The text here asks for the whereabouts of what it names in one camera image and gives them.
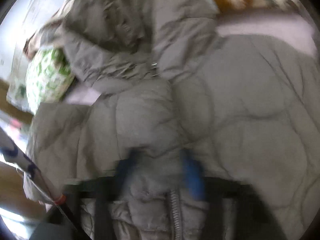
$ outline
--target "green patterned pillow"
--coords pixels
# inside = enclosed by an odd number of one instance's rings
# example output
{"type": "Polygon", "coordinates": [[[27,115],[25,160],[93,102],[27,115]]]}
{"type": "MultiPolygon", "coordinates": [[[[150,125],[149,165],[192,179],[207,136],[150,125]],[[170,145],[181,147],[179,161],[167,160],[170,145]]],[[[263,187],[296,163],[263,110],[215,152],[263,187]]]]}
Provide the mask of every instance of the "green patterned pillow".
{"type": "Polygon", "coordinates": [[[55,102],[71,85],[74,75],[61,49],[40,50],[28,66],[27,98],[31,112],[41,102],[55,102]]]}

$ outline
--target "metal zipper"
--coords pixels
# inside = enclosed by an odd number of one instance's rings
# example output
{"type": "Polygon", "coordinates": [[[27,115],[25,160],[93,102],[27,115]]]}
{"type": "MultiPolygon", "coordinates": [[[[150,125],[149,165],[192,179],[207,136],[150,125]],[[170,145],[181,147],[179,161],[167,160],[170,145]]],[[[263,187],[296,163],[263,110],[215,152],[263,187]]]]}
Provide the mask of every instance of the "metal zipper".
{"type": "Polygon", "coordinates": [[[173,240],[182,240],[182,223],[181,223],[181,210],[180,199],[177,190],[170,190],[170,204],[173,222],[173,240]]]}

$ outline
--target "quilted fabric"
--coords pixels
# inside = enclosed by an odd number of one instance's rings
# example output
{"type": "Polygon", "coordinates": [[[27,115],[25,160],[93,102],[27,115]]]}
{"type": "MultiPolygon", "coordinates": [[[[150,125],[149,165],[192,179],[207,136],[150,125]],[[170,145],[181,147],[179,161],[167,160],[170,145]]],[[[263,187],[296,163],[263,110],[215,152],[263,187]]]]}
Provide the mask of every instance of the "quilted fabric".
{"type": "MultiPolygon", "coordinates": [[[[320,207],[317,60],[270,36],[220,37],[206,0],[149,1],[152,14],[141,9],[139,24],[124,20],[129,12],[119,6],[113,19],[121,24],[110,30],[103,25],[101,6],[110,4],[105,8],[113,15],[113,0],[81,1],[66,19],[64,50],[77,77],[104,95],[93,106],[40,106],[28,154],[48,178],[62,188],[70,178],[103,176],[126,157],[128,147],[147,146],[128,188],[111,207],[118,239],[172,238],[166,202],[171,189],[180,239],[198,239],[207,203],[194,201],[184,189],[177,153],[189,147],[206,174],[252,184],[287,238],[298,239],[320,207]],[[79,13],[83,6],[87,23],[79,13]],[[87,17],[92,14],[95,22],[87,17]],[[146,23],[151,23],[152,46],[140,50],[150,40],[134,34],[146,23]],[[132,36],[124,44],[126,24],[125,35],[132,36]],[[108,35],[130,57],[108,47],[108,35]],[[105,64],[106,54],[111,65],[105,64]],[[144,70],[121,78],[117,68],[124,58],[137,66],[133,72],[144,70]],[[96,59],[92,66],[91,59],[96,59]],[[145,65],[136,64],[145,59],[145,65]],[[152,62],[158,76],[145,79],[152,62]]],[[[131,0],[120,1],[129,6],[131,0]]],[[[27,178],[24,186],[28,197],[41,199],[27,178]]],[[[225,239],[232,237],[233,209],[234,203],[225,203],[225,239]]]]}

